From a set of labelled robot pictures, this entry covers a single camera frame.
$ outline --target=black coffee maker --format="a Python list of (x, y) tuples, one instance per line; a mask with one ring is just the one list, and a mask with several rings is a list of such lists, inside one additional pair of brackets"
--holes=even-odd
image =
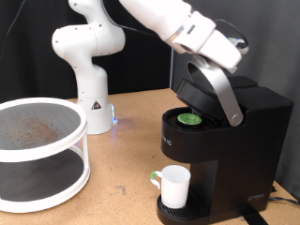
[[(158, 218), (164, 224), (203, 225), (266, 209), (293, 104), (246, 77), (228, 78), (242, 113), (233, 125), (234, 116), (226, 114), (199, 68), (188, 69), (193, 82), (183, 80), (176, 91), (188, 107), (165, 112), (161, 133), (165, 156), (190, 163), (187, 204), (171, 209), (159, 196)], [(185, 127), (176, 119), (181, 113), (196, 113), (202, 122)]]

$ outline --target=green coffee pod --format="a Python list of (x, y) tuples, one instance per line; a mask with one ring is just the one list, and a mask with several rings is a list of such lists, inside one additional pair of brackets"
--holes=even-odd
[(199, 125), (203, 121), (194, 113), (182, 113), (178, 115), (177, 120), (185, 125)]

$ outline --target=mug handle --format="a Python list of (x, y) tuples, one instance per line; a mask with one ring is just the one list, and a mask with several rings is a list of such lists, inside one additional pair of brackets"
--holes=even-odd
[(159, 181), (156, 180), (157, 176), (159, 176), (161, 178), (162, 173), (161, 172), (152, 172), (150, 174), (150, 181), (152, 182), (152, 184), (156, 185), (158, 189), (160, 189), (160, 183), (159, 183)]

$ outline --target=two-tier stand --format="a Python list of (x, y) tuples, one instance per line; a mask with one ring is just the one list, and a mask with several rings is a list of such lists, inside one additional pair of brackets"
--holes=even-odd
[(63, 203), (88, 181), (83, 109), (25, 98), (0, 105), (0, 210), (27, 213)]

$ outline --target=power cord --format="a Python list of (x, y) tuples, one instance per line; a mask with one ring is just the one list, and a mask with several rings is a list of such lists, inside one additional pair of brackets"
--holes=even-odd
[(222, 20), (222, 19), (216, 19), (216, 20), (214, 20), (214, 22), (215, 23), (218, 23), (218, 22), (222, 22), (222, 23), (226, 23), (227, 25), (229, 25), (233, 30), (235, 30), (236, 31), (236, 33), (238, 33), (241, 37), (242, 37), (242, 39), (245, 41), (245, 44), (246, 44), (246, 46), (244, 47), (244, 48), (246, 48), (247, 46), (248, 46), (248, 40), (246, 39), (246, 37), (242, 34), (242, 32), (239, 30), (239, 29), (237, 29), (233, 24), (231, 24), (231, 23), (229, 23), (229, 22), (227, 22), (227, 21), (225, 21), (225, 20)]
[(298, 202), (296, 200), (291, 200), (291, 199), (283, 199), (283, 198), (280, 198), (280, 197), (271, 197), (269, 199), (269, 202), (273, 202), (273, 201), (287, 201), (289, 203), (293, 203), (295, 205), (299, 205), (300, 206), (300, 202)]
[(3, 50), (2, 50), (2, 53), (1, 53), (1, 56), (0, 56), (0, 62), (2, 60), (2, 57), (4, 55), (4, 52), (6, 50), (6, 46), (7, 46), (7, 42), (8, 42), (8, 35), (9, 35), (9, 32), (11, 30), (11, 28), (13, 27), (13, 25), (15, 24), (15, 22), (17, 21), (18, 17), (19, 17), (19, 14), (23, 8), (23, 5), (25, 3), (26, 0), (23, 0), (22, 3), (21, 3), (21, 6), (19, 7), (19, 10), (18, 10), (18, 13), (17, 15), (15, 16), (15, 19), (13, 20), (12, 24), (10, 25), (9, 29), (7, 30), (7, 35), (6, 35), (6, 39), (5, 39), (5, 42), (4, 42), (4, 47), (3, 47)]

